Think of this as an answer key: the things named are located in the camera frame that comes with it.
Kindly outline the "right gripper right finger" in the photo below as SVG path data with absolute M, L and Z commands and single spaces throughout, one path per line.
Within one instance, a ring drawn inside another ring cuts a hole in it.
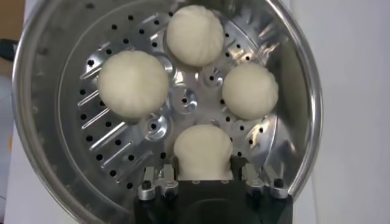
M 246 158 L 232 156 L 230 170 L 232 179 L 243 182 L 250 196 L 267 194 L 278 200 L 288 198 L 287 185 L 271 166 L 261 166 L 257 169 Z

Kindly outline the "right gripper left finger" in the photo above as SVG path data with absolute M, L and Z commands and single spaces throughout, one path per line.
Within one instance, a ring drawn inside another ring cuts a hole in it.
M 179 161 L 173 156 L 160 170 L 147 166 L 142 173 L 136 196 L 139 201 L 152 201 L 159 193 L 165 201 L 175 201 L 179 194 Z

